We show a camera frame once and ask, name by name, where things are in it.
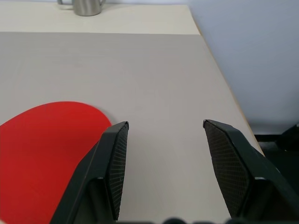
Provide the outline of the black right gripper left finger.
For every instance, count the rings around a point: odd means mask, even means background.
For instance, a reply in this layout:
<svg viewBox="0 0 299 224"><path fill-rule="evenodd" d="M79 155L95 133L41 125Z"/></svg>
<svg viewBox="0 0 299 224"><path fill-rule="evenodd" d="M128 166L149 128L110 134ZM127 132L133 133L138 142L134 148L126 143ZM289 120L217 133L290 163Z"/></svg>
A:
<svg viewBox="0 0 299 224"><path fill-rule="evenodd" d="M114 224L119 218L129 123L110 126L77 165L50 221Z"/></svg>

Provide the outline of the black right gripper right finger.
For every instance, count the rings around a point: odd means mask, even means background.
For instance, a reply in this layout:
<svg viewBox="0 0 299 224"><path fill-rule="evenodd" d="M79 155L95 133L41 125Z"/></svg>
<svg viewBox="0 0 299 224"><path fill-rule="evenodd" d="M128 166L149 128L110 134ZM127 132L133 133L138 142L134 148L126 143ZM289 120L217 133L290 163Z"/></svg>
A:
<svg viewBox="0 0 299 224"><path fill-rule="evenodd" d="M299 156L269 157L231 125L203 121L214 173L232 223L299 222Z"/></svg>

